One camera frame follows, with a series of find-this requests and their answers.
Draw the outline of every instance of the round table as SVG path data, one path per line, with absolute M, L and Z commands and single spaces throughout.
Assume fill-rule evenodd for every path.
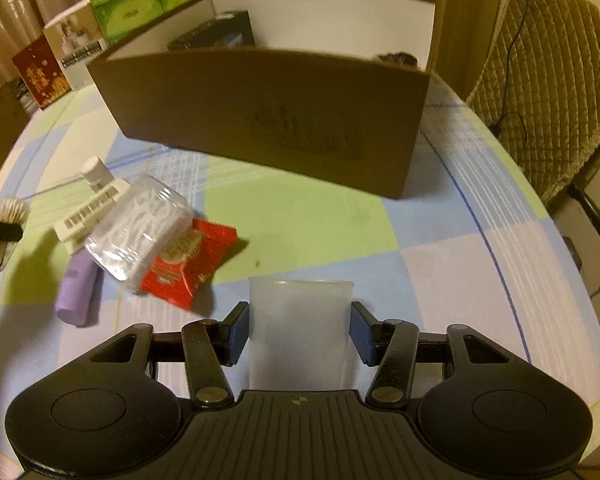
M 243 247 L 190 312 L 124 293 L 107 276 L 87 327 L 55 318 L 68 254 L 52 224 L 91 193 L 76 171 L 92 155 L 121 178 L 153 175 L 208 220 L 237 228 Z M 594 419 L 587 452 L 600 444 L 600 327 L 578 271 L 519 169 L 436 76 L 401 200 L 127 139 L 94 86 L 32 118 L 0 172 L 0 200 L 9 195 L 27 199 L 31 216 L 0 275 L 1 477 L 19 471 L 3 425 L 17 393 L 133 323 L 172 332 L 222 319 L 259 274 L 353 281 L 378 319 L 425 332 L 467 324 L 576 391 Z M 236 394 L 247 360 L 248 346 L 226 370 Z M 349 386 L 364 392 L 373 373 L 361 364 Z M 158 378 L 187 395 L 183 365 L 162 366 Z

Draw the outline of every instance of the cup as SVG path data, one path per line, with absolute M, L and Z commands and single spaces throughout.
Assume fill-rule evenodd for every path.
M 256 277 L 250 288 L 250 390 L 341 390 L 353 282 Z

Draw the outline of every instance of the chair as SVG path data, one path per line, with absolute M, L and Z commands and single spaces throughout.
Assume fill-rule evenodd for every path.
M 529 0 L 504 92 L 524 9 L 525 0 L 509 0 L 467 102 L 549 212 L 573 198 L 600 236 L 600 210 L 584 191 L 600 167 L 600 10 L 587 0 Z

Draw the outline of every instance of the plaid tablecloth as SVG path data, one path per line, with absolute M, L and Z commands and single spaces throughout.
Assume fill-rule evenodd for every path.
M 118 177 L 152 174 L 248 240 L 191 312 L 125 294 L 106 277 L 88 327 L 55 318 L 68 254 L 52 224 L 91 193 L 77 176 L 91 155 Z M 600 444 L 600 327 L 578 271 L 518 168 L 437 78 L 403 200 L 127 139 L 94 86 L 33 117 L 0 173 L 0 200 L 9 195 L 32 213 L 0 275 L 0 477 L 19 471 L 3 423 L 17 393 L 135 322 L 164 332 L 221 319 L 257 274 L 351 280 L 378 319 L 426 332 L 468 324 L 580 394 L 594 418 L 588 450 Z M 247 385 L 245 352 L 227 370 L 236 393 Z M 353 386 L 365 391 L 373 372 L 361 366 Z M 187 395 L 182 365 L 162 366 L 159 379 Z

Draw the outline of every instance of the purple cylinder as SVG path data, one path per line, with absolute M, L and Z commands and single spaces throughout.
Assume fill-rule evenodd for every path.
M 85 249 L 80 249 L 71 257 L 56 298 L 58 319 L 75 326 L 82 326 L 87 322 L 93 285 L 99 269 Z

